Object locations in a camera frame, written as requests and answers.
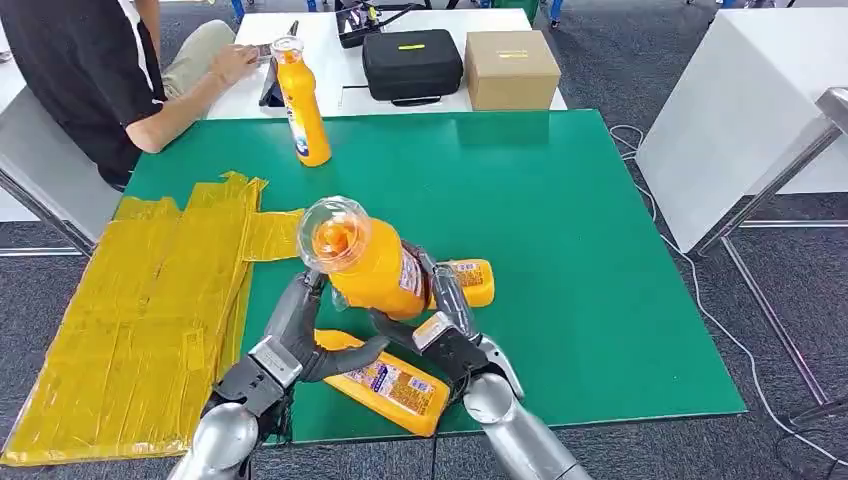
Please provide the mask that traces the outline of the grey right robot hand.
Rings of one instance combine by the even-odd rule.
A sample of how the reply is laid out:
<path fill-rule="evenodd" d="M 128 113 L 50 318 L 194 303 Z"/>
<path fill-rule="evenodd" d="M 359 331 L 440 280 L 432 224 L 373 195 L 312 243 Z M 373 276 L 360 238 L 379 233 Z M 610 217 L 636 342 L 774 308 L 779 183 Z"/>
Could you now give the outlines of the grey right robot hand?
<path fill-rule="evenodd" d="M 423 354 L 441 336 L 451 332 L 461 334 L 465 343 L 478 347 L 482 334 L 475 326 L 472 309 L 462 291 L 457 273 L 445 262 L 437 263 L 422 247 L 401 241 L 405 253 L 410 253 L 421 267 L 426 306 L 436 303 L 436 326 L 420 327 L 392 320 L 377 309 L 368 310 L 373 326 L 391 341 L 416 353 Z"/>

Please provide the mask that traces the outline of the person's hand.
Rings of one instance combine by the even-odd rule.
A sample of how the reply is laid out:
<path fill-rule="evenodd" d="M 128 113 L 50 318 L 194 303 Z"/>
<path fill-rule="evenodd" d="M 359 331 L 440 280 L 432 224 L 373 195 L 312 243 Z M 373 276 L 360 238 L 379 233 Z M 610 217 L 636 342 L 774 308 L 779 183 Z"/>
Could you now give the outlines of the person's hand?
<path fill-rule="evenodd" d="M 213 59 L 209 72 L 224 85 L 232 86 L 257 67 L 259 49 L 252 45 L 224 46 Z"/>

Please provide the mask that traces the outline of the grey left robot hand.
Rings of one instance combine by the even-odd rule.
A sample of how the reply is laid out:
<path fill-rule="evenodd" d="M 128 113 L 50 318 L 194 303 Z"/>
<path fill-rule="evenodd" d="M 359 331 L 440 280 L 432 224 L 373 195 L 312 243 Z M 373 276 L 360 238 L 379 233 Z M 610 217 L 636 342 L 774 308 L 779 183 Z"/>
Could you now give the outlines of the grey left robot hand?
<path fill-rule="evenodd" d="M 267 348 L 274 361 L 284 367 L 282 382 L 314 383 L 374 363 L 389 345 L 389 339 L 376 336 L 357 347 L 329 350 L 315 340 L 315 321 L 328 276 L 307 269 L 294 276 L 266 326 Z"/>

